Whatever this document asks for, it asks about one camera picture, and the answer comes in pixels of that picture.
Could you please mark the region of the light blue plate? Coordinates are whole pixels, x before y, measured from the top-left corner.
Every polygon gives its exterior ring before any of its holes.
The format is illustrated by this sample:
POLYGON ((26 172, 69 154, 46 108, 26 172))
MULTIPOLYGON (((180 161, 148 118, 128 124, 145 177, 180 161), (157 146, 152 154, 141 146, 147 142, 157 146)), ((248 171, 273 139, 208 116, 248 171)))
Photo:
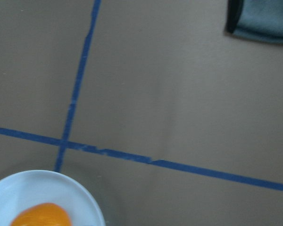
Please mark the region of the light blue plate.
POLYGON ((104 226, 102 211, 89 191, 74 179, 49 170, 28 170, 0 180, 0 226, 8 226, 22 211, 54 203, 74 226, 104 226))

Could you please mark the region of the orange mandarin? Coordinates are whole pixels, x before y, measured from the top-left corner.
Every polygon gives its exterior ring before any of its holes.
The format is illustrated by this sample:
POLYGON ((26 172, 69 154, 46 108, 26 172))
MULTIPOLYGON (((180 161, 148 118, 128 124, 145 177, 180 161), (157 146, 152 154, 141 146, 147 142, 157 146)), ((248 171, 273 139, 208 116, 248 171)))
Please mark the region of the orange mandarin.
POLYGON ((19 213, 11 226, 71 226, 68 213, 54 203, 42 203, 19 213))

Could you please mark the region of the grey folded cloth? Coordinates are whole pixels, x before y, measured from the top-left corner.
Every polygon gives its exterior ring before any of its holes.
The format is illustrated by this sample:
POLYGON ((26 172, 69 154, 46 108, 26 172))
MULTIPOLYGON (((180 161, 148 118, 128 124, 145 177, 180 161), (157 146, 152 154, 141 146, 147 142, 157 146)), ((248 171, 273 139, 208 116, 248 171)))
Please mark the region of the grey folded cloth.
POLYGON ((229 0, 226 32, 267 43, 283 43, 283 0, 229 0))

